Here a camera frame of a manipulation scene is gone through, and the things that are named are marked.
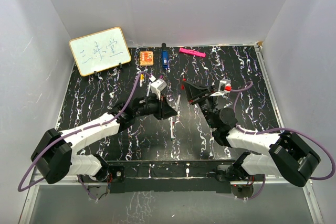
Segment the white pen with red tip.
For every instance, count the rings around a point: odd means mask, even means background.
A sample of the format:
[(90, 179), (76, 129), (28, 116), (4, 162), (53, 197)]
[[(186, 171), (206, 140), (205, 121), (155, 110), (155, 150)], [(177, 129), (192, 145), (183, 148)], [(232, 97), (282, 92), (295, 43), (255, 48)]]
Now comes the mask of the white pen with red tip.
[(180, 105), (180, 99), (181, 99), (181, 94), (179, 94), (178, 97), (177, 97), (177, 102), (176, 102), (176, 107), (175, 107), (175, 110), (176, 110), (177, 114), (173, 118), (173, 121), (172, 121), (173, 125), (175, 125), (176, 118), (177, 118), (177, 115), (178, 115), (178, 108), (179, 108), (179, 105)]

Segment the white pen with yellow tip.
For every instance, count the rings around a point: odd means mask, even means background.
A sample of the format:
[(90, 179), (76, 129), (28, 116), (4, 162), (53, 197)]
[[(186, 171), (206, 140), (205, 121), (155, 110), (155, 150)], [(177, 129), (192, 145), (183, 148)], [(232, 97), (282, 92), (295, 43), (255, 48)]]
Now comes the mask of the white pen with yellow tip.
[(144, 74), (141, 74), (140, 75), (140, 87), (142, 87), (142, 85), (143, 85), (143, 81), (144, 81)]

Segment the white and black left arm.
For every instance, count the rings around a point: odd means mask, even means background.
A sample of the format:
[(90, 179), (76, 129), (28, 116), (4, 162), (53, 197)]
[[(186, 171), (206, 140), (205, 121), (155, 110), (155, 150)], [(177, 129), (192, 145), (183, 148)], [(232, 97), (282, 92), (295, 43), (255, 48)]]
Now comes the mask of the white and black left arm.
[(48, 184), (55, 184), (66, 176), (87, 175), (98, 182), (108, 177), (109, 165), (98, 154), (80, 155), (79, 151), (105, 138), (128, 129), (141, 116), (153, 115), (166, 120), (177, 115), (165, 96), (155, 94), (136, 98), (130, 105), (120, 102), (99, 118), (70, 130), (45, 132), (31, 161)]

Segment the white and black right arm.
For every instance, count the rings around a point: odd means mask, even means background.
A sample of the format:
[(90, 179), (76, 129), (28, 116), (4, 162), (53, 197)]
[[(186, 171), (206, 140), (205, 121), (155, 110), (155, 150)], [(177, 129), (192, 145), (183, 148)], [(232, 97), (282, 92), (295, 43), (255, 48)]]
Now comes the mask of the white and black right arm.
[(186, 80), (182, 82), (189, 104), (200, 108), (214, 140), (220, 146), (245, 150), (229, 168), (218, 166), (215, 169), (216, 178), (247, 180), (254, 175), (274, 175), (303, 187), (319, 165), (319, 155), (290, 130), (253, 133), (239, 129), (232, 108), (217, 108), (217, 97), (230, 90), (229, 81), (224, 80), (223, 84), (224, 88), (216, 89)]

